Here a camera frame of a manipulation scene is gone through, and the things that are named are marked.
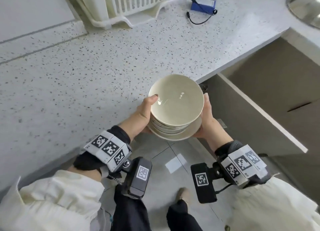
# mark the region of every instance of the beige shoe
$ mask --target beige shoe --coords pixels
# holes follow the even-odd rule
[[[176,202],[179,201],[179,200],[184,200],[184,202],[187,204],[187,206],[189,207],[189,204],[190,204],[190,201],[191,201],[191,193],[189,191],[188,188],[186,187],[181,187],[179,190],[178,190],[178,193],[177,193],[177,197],[176,197]]]

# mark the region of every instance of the countertop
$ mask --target countertop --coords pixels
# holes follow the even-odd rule
[[[189,8],[179,0],[154,22],[94,29],[0,65],[0,190],[125,119],[165,75],[200,83],[289,27],[320,47],[319,31],[295,19],[285,0],[217,0],[218,14],[203,25],[188,22]]]

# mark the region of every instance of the dish rack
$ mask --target dish rack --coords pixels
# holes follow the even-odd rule
[[[157,18],[162,7],[174,0],[77,0],[92,25],[111,28],[118,22],[129,27]]]

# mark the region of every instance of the blue box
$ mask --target blue box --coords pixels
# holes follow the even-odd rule
[[[201,7],[197,3],[192,3],[191,10],[200,11],[205,13],[206,11],[208,14],[212,14],[215,7],[216,7],[216,0],[195,0],[198,4],[201,5]]]

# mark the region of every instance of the black pants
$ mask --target black pants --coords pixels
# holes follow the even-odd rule
[[[148,213],[141,200],[134,200],[121,194],[121,186],[115,188],[116,203],[111,231],[151,231]],[[171,231],[202,231],[193,216],[188,214],[183,200],[171,205],[167,213]]]

